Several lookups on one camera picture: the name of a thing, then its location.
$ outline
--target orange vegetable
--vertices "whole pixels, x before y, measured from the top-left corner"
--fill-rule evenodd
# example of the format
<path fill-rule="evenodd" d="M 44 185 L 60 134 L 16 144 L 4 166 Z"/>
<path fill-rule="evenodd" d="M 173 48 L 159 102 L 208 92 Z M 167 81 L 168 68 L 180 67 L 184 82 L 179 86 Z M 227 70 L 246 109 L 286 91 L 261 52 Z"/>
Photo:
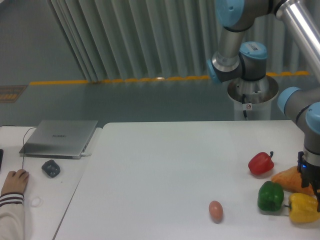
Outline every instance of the orange vegetable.
<path fill-rule="evenodd" d="M 302 180 L 296 166 L 277 173 L 272 176 L 271 181 L 280 184 L 284 190 L 289 192 L 302 193 L 310 196 L 314 195 L 311 184 L 309 187 L 301 187 Z"/>

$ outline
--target yellow bell pepper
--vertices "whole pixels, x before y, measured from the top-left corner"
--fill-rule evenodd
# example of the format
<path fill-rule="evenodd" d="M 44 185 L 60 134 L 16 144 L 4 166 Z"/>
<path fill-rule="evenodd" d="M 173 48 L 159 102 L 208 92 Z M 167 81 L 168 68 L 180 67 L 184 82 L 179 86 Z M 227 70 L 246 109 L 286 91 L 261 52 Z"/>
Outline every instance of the yellow bell pepper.
<path fill-rule="evenodd" d="M 318 202 L 312 196 L 293 193 L 289 197 L 289 217 L 294 223 L 312 223 L 320 219 Z"/>

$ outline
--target brown egg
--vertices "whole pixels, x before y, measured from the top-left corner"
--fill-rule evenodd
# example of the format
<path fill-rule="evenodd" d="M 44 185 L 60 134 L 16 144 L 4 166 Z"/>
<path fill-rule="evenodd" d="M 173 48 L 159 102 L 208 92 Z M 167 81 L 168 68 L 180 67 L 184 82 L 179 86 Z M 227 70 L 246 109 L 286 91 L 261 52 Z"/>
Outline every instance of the brown egg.
<path fill-rule="evenodd" d="M 224 215 L 224 210 L 218 201 L 212 201 L 209 204 L 209 213 L 215 223 L 219 223 Z"/>

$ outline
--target laptop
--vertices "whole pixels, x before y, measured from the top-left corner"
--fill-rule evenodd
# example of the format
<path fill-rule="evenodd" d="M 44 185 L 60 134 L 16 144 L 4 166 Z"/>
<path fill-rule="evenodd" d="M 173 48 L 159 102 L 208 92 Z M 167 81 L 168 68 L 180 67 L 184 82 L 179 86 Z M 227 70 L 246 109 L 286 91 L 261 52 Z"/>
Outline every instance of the laptop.
<path fill-rule="evenodd" d="M 43 120 L 20 150 L 29 157 L 80 159 L 96 120 Z"/>

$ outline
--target human hand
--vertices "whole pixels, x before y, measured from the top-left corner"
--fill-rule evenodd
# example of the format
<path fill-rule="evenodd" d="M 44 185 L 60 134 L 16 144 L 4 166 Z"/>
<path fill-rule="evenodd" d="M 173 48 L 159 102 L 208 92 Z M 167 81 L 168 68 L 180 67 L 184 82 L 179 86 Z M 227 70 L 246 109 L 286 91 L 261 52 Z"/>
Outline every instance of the human hand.
<path fill-rule="evenodd" d="M 10 171 L 4 181 L 1 195 L 8 193 L 23 194 L 25 192 L 28 180 L 29 172 L 26 170 L 19 169 L 17 172 Z"/>

